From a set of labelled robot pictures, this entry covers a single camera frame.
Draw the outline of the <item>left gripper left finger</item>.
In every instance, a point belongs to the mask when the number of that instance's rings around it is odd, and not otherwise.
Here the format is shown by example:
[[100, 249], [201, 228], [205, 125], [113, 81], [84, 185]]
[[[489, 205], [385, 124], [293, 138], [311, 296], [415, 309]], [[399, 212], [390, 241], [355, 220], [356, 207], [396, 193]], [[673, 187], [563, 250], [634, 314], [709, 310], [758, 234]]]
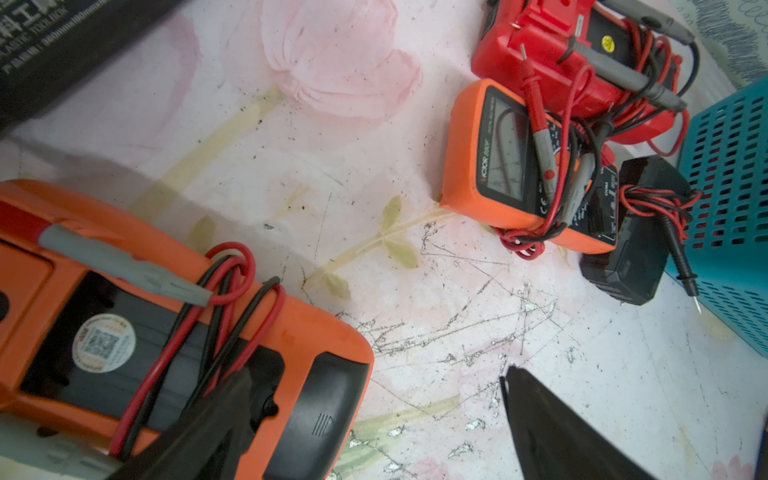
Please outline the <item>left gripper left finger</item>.
[[254, 433], [251, 374], [230, 375], [112, 479], [232, 479]]

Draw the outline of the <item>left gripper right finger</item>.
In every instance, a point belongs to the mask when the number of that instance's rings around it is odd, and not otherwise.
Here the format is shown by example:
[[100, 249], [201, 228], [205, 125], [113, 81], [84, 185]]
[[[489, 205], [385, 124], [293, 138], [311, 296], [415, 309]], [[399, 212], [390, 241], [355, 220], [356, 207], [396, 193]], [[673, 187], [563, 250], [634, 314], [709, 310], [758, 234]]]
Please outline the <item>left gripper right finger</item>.
[[499, 378], [525, 479], [650, 479], [652, 476], [587, 424], [528, 370]]

